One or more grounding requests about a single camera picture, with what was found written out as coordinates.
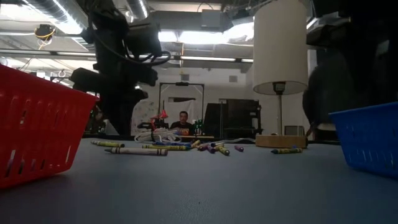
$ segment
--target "wooden board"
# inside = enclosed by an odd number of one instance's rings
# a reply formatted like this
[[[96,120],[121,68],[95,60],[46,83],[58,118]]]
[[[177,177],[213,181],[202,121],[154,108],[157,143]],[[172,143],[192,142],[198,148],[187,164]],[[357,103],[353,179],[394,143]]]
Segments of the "wooden board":
[[[181,138],[214,138],[214,136],[179,136]]]
[[[256,136],[256,146],[291,148],[292,146],[307,148],[305,136]]]

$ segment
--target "gray table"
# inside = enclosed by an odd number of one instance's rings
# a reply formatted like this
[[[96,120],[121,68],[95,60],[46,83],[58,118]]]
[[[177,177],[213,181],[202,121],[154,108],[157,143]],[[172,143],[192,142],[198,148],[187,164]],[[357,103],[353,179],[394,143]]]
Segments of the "gray table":
[[[398,181],[350,169],[339,146],[155,157],[90,140],[69,171],[0,192],[0,223],[398,222]]]

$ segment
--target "lamp shade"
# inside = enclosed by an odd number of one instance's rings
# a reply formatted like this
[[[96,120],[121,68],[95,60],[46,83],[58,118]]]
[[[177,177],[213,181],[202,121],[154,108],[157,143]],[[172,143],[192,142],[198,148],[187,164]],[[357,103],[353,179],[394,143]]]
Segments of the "lamp shade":
[[[277,0],[256,12],[253,90],[276,95],[273,83],[285,82],[284,95],[308,85],[306,8],[299,0]]]

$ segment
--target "ductwork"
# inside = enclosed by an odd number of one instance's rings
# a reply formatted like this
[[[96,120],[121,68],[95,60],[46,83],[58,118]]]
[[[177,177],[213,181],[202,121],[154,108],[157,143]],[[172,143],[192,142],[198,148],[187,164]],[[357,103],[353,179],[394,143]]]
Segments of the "ductwork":
[[[127,4],[133,18],[132,22],[141,21],[148,17],[149,6],[145,0],[127,0]]]
[[[66,34],[80,34],[88,27],[87,15],[76,1],[70,0],[23,0],[33,10],[46,16],[59,30]],[[83,38],[72,38],[87,50],[94,50],[93,44],[87,44]]]

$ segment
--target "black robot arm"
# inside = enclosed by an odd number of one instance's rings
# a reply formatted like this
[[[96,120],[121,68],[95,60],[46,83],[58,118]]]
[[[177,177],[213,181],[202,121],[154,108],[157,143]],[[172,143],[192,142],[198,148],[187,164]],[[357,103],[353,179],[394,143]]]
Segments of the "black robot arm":
[[[71,76],[74,88],[99,93],[99,106],[120,135],[130,135],[132,110],[147,96],[136,90],[138,82],[154,86],[157,72],[152,66],[168,61],[170,53],[161,51],[159,26],[150,17],[128,24],[112,0],[78,1],[88,15],[89,28],[81,36],[95,44],[94,69],[76,69]],[[149,63],[140,55],[146,54]],[[166,59],[157,60],[165,54]]]

